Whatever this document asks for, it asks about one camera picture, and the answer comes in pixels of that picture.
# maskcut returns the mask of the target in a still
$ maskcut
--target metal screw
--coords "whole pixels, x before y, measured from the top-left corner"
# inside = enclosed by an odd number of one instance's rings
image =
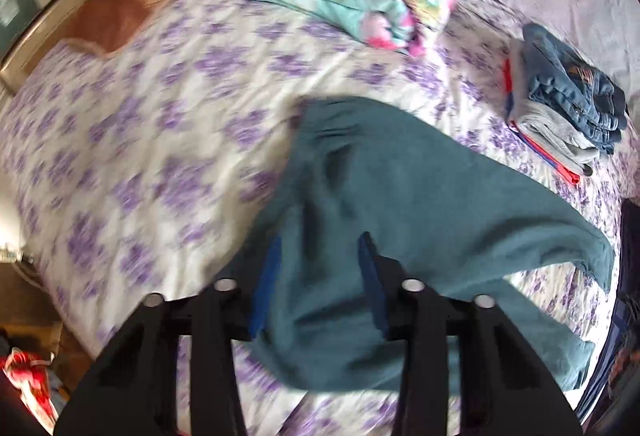
[[[424,290],[424,283],[417,279],[405,279],[402,287],[407,291],[418,292]]]
[[[213,285],[213,287],[218,291],[232,291],[235,290],[238,286],[238,283],[233,279],[219,279]]]
[[[147,308],[155,308],[164,302],[164,297],[159,293],[150,293],[142,299],[142,304]]]
[[[474,302],[479,307],[485,309],[493,308],[495,306],[495,299],[490,295],[476,295]]]

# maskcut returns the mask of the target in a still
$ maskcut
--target green cloth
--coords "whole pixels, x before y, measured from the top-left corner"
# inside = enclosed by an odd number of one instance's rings
[[[266,326],[250,347],[284,384],[399,389],[404,342],[385,342],[374,326],[357,257],[365,230],[440,294],[492,295],[564,390],[584,381],[593,344],[502,278],[572,261],[607,290],[614,253],[604,235],[539,183],[410,114],[344,98],[308,106],[271,201],[220,275],[281,236]],[[450,377],[457,394],[455,356]]]

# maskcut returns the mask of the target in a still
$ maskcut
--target jeans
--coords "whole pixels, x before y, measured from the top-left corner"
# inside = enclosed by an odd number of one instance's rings
[[[560,113],[529,99],[522,59],[523,45],[522,41],[516,39],[510,43],[513,107],[509,120],[513,120],[522,134],[536,142],[564,167],[577,174],[591,176],[591,163],[600,158],[601,152]]]
[[[612,154],[626,127],[622,90],[542,26],[530,23],[522,32],[529,98],[559,112],[594,146]]]

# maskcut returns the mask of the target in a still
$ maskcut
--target wooden headboard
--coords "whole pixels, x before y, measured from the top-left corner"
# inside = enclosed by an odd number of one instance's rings
[[[0,64],[0,82],[14,95],[63,36],[66,23],[86,0],[52,0],[14,43]]]

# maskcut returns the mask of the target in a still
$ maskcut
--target purple floral bedspread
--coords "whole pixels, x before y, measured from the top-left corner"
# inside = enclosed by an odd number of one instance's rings
[[[460,0],[436,49],[414,61],[279,6],[178,0],[112,60],[58,45],[0,118],[0,163],[65,323],[95,355],[145,294],[174,299],[209,282],[276,185],[310,96],[364,95],[413,113],[562,196],[618,251],[638,138],[625,132],[577,188],[516,139],[501,69],[519,29],[497,4]],[[604,341],[614,295],[571,264],[508,279],[584,339]],[[185,432],[188,346],[178,361]],[[241,346],[236,371],[252,435],[390,430],[392,394],[290,390]],[[450,408],[453,429],[455,399]]]

